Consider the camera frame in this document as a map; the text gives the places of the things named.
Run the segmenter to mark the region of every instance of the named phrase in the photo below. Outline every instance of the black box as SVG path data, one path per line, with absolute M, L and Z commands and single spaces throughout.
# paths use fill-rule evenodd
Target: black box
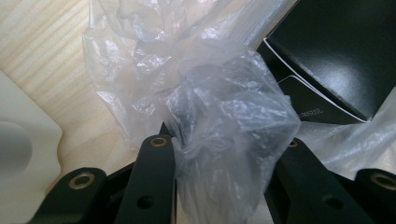
M 301 0 L 258 52 L 301 120 L 369 121 L 396 84 L 396 1 Z

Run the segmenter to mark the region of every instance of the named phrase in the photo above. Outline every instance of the black metal frame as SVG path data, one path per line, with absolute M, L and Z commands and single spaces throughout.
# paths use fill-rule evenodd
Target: black metal frame
M 143 142 L 136 162 L 116 173 L 81 168 L 65 175 L 29 223 L 176 223 L 175 169 L 163 125 Z
M 396 223 L 396 175 L 364 169 L 351 181 L 329 172 L 299 139 L 264 195 L 275 224 Z
M 81 168 L 64 176 L 29 223 L 176 223 L 171 135 L 146 139 L 136 162 L 106 176 Z M 295 139 L 264 193 L 275 224 L 395 223 L 396 175 L 368 169 L 355 181 L 329 172 Z

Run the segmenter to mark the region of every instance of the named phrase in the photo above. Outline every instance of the light wood grain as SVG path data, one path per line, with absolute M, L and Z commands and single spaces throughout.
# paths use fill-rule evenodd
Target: light wood grain
M 0 2 L 0 69 L 61 126 L 61 176 L 79 167 L 110 174 L 136 154 L 85 72 L 88 16 L 88 0 Z

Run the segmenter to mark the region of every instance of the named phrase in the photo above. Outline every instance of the crumpled plastic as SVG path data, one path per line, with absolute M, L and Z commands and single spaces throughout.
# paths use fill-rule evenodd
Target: crumpled plastic
M 86 68 L 127 139 L 140 147 L 161 127 L 150 115 L 153 108 L 140 107 L 140 100 L 180 82 L 178 61 L 194 39 L 252 46 L 288 3 L 91 0 L 90 27 L 83 34 Z
M 192 223 L 243 223 L 300 126 L 252 46 L 285 0 L 91 0 L 86 68 L 137 147 L 164 121 Z
M 349 179 L 354 179 L 360 169 L 373 166 L 396 174 L 395 115 L 393 89 L 370 122 L 351 125 L 303 122 L 297 137 L 327 169 Z

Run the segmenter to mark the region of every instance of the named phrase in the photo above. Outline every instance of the screw hole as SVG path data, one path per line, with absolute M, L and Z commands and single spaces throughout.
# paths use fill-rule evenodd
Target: screw hole
M 341 209 L 341 208 L 343 208 L 343 206 L 344 206 L 344 205 L 343 205 L 343 202 L 341 202 L 341 200 L 335 198 L 335 197 L 332 196 L 332 195 L 326 195 L 326 196 L 324 196 L 323 199 L 322 199 L 322 201 L 323 201 L 326 205 L 330 206 L 330 207 L 333 208 L 333 209 Z
M 93 183 L 95 175 L 90 172 L 84 172 L 76 175 L 69 181 L 70 189 L 85 189 Z
M 143 196 L 137 200 L 137 206 L 141 209 L 148 209 L 154 205 L 154 198 L 151 196 Z
M 371 180 L 375 182 L 378 186 L 381 186 L 384 189 L 396 190 L 396 180 L 379 173 L 374 173 L 371 176 Z
M 298 146 L 298 142 L 296 140 L 293 140 L 290 142 L 289 147 L 297 147 Z

